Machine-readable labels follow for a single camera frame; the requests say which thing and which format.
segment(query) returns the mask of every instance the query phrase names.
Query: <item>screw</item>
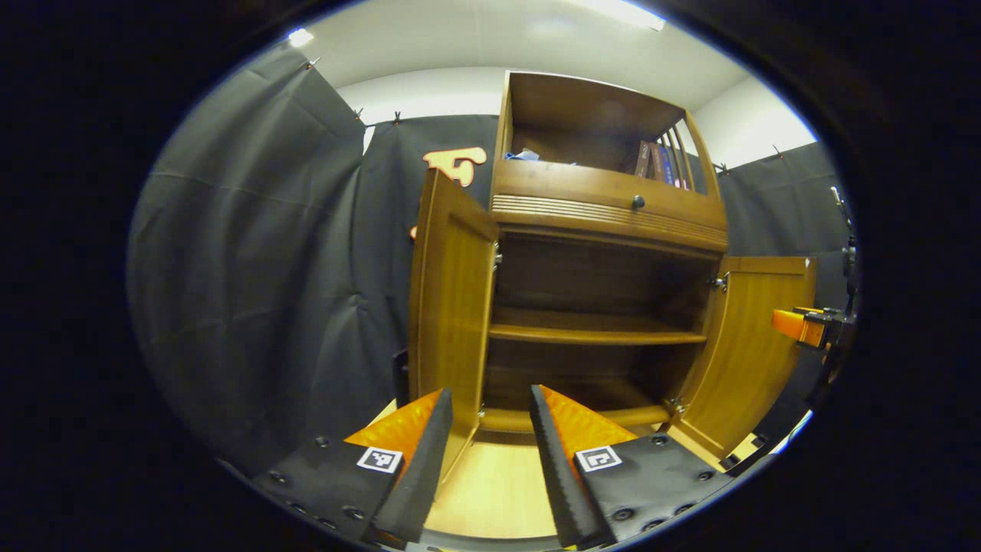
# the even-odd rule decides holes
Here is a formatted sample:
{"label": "screw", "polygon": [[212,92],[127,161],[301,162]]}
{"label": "screw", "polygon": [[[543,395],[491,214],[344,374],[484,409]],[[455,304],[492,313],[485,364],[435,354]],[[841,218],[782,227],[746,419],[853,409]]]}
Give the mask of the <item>screw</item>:
{"label": "screw", "polygon": [[352,518],[353,520],[357,520],[360,522],[361,520],[365,519],[365,513],[358,510],[357,508],[354,508],[353,506],[345,506],[342,508],[342,510],[344,511],[345,514],[347,514],[349,518]]}
{"label": "screw", "polygon": [[316,518],[314,518],[314,520],[316,520],[318,524],[326,525],[331,529],[337,528],[337,525],[334,525],[334,523],[328,520],[327,518],[321,518],[320,516],[317,516]]}
{"label": "screw", "polygon": [[613,513],[613,519],[617,522],[625,522],[634,516],[634,511],[630,508],[621,508]]}

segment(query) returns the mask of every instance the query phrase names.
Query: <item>wooden cabinet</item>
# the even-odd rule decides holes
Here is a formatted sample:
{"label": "wooden cabinet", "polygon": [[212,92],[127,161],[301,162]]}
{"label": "wooden cabinet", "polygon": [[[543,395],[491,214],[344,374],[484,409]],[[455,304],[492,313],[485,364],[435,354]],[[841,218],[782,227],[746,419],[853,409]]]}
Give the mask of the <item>wooden cabinet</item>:
{"label": "wooden cabinet", "polygon": [[[677,142],[683,120],[708,167],[705,193],[623,172],[638,140]],[[503,159],[520,147],[545,160]],[[816,267],[725,249],[714,171],[685,110],[604,84],[509,74],[490,211],[437,170],[423,190],[410,393],[452,391],[441,481],[478,428],[532,432],[533,384],[625,427],[667,422],[704,458],[728,457],[794,366],[772,309],[810,306]]]}

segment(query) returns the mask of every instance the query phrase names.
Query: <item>cabinet door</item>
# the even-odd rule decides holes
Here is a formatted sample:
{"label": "cabinet door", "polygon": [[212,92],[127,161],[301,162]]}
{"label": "cabinet door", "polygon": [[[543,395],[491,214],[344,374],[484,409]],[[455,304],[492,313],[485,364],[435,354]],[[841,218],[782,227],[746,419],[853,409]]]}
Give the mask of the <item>cabinet door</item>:
{"label": "cabinet door", "polygon": [[447,388],[453,425],[443,482],[477,429],[497,226],[453,181],[426,173],[409,296],[409,393]]}
{"label": "cabinet door", "polygon": [[671,426],[721,460],[763,419],[797,362],[794,340],[774,330],[774,308],[814,303],[816,263],[807,257],[723,257],[728,290],[712,294],[705,349]]}

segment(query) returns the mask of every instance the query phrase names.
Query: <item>book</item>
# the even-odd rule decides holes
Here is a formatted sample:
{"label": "book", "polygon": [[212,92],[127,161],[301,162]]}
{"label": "book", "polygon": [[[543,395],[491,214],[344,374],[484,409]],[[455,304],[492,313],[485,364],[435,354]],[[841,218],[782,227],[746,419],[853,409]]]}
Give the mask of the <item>book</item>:
{"label": "book", "polygon": [[661,159],[661,146],[655,141],[650,141],[647,143],[650,146],[650,158],[653,160],[653,177],[654,180],[659,180],[661,182],[667,182],[664,180],[664,161]]}
{"label": "book", "polygon": [[645,141],[641,141],[641,148],[637,153],[637,168],[634,169],[634,175],[641,178],[647,178],[647,165],[650,164],[650,144]]}
{"label": "book", "polygon": [[671,157],[668,153],[668,148],[661,146],[661,159],[664,162],[664,182],[670,184],[671,186],[678,186],[675,183],[674,178],[674,167],[671,166]]}

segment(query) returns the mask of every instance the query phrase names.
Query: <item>white wall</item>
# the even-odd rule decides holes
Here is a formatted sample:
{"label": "white wall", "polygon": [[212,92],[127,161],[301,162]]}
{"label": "white wall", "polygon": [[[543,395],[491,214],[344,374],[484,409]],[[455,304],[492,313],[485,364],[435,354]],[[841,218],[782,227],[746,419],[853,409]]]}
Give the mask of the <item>white wall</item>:
{"label": "white wall", "polygon": [[[355,111],[364,108],[365,124],[436,115],[497,115],[504,89],[502,67],[460,67],[402,73],[339,88]],[[716,164],[737,167],[781,151],[812,143],[814,135],[776,94],[754,77],[726,89],[693,113],[705,146]],[[685,148],[695,145],[684,125]],[[365,133],[365,149],[374,128]]]}
{"label": "white wall", "polygon": [[779,96],[749,77],[692,114],[715,164],[733,168],[817,141]]}

